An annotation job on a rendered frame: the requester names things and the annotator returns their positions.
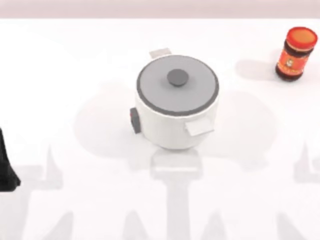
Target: red jar lid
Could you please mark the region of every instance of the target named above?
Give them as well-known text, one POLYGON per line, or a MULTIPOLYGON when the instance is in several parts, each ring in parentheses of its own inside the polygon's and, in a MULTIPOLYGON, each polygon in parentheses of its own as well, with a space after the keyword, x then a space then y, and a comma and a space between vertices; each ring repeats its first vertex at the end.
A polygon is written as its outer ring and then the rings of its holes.
POLYGON ((286 41, 294 48, 308 50, 316 45, 318 36, 307 27, 297 26, 289 30, 286 41))

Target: white pot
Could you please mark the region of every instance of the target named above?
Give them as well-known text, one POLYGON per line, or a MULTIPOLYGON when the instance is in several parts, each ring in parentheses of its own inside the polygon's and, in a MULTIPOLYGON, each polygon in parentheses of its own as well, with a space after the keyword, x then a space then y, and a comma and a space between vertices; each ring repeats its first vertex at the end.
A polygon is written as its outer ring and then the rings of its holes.
MULTIPOLYGON (((151 61, 147 66, 150 66, 154 61, 159 60, 160 58, 166 58, 170 55, 171 56, 178 56, 178 57, 186 57, 180 55, 173 55, 173 54, 163 54, 156 56, 153 61, 151 61)), ((147 104, 145 97, 141 96, 141 91, 139 92, 138 87, 136 88, 135 94, 135 108, 131 109, 131 122, 133 128, 136 133, 142 133, 146 139, 150 142, 154 143, 165 149, 171 150, 183 150, 194 147, 198 145, 201 141, 203 141, 209 133, 214 131, 214 122, 218 107, 218 93, 219 93, 219 84, 218 79, 214 75, 216 86, 215 86, 215 93, 214 99, 211 99, 210 103, 206 102, 206 105, 203 109, 197 108, 198 111, 189 111, 187 114, 184 111, 184 114, 180 115, 179 113, 175 114, 174 112, 165 112, 160 111, 161 108, 156 108, 152 104, 147 104)), ((185 85, 183 86, 184 89, 172 87, 169 89, 169 84, 164 85, 160 84, 159 88, 162 88, 162 85, 166 89, 160 89, 159 91, 155 90, 155 94, 161 91, 175 91, 174 94, 168 94, 169 97, 172 98, 172 104, 174 105, 174 100, 177 100, 179 96, 185 98, 185 93, 181 91, 185 91, 186 94, 190 94, 192 88, 185 85)))

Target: pot lid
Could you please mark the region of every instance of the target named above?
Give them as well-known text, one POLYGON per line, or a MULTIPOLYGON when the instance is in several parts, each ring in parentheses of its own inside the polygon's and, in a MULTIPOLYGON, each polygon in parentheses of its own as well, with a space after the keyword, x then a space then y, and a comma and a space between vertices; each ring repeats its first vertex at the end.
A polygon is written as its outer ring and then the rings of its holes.
POLYGON ((193 57, 168 55, 140 72, 137 91, 144 103, 165 115, 187 116, 208 108, 219 92, 218 78, 193 57))

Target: slow cooker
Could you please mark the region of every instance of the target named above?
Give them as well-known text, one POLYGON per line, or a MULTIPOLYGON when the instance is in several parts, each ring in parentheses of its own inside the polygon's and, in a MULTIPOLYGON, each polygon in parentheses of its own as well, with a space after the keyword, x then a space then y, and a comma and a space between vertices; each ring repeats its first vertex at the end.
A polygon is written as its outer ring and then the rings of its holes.
POLYGON ((214 131, 218 78, 191 56, 150 55, 152 61, 138 75, 135 107, 130 109, 134 132, 164 149, 192 148, 214 131))

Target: orange label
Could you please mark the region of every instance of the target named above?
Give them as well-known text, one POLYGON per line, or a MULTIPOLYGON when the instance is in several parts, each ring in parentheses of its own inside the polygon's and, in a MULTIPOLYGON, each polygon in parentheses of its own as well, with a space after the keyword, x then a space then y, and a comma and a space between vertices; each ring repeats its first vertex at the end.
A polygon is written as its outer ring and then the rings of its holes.
POLYGON ((283 49, 277 65, 284 74, 295 76, 303 73, 307 61, 308 56, 294 57, 283 49))

